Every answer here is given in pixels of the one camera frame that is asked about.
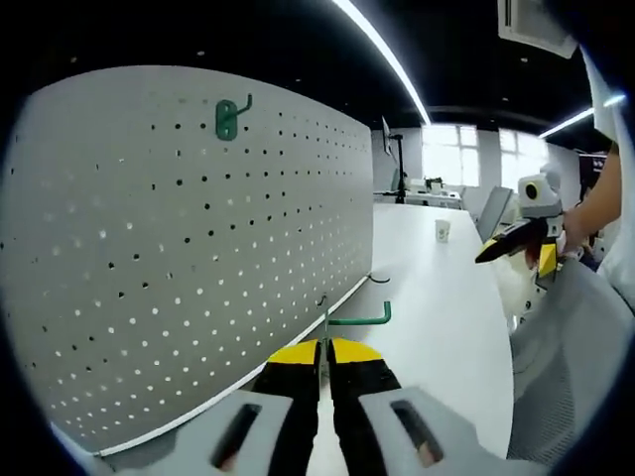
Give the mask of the person's right hand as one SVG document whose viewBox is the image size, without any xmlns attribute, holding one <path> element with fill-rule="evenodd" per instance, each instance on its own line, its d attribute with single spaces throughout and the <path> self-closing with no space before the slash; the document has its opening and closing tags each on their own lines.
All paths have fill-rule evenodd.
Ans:
<svg viewBox="0 0 635 476">
<path fill-rule="evenodd" d="M 586 205 L 580 204 L 571 208 L 564 216 L 564 231 L 566 235 L 566 253 L 577 250 L 583 241 L 596 232 L 593 211 Z"/>
</svg>

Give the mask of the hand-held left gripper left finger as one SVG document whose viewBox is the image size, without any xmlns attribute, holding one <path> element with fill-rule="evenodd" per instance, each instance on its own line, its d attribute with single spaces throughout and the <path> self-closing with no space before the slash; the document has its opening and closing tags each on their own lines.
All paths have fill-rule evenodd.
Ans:
<svg viewBox="0 0 635 476">
<path fill-rule="evenodd" d="M 247 390 L 107 456 L 116 475 L 305 475 L 318 432 L 321 343 L 272 354 Z"/>
</svg>

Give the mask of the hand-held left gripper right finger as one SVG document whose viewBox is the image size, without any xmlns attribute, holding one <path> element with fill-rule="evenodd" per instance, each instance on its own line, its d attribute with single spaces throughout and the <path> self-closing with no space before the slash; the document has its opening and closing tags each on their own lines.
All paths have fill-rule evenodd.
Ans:
<svg viewBox="0 0 635 476">
<path fill-rule="evenodd" d="M 328 343 L 333 424 L 350 475 L 545 475 L 545 466 L 485 449 L 475 426 L 417 387 L 404 387 L 361 342 Z"/>
</svg>

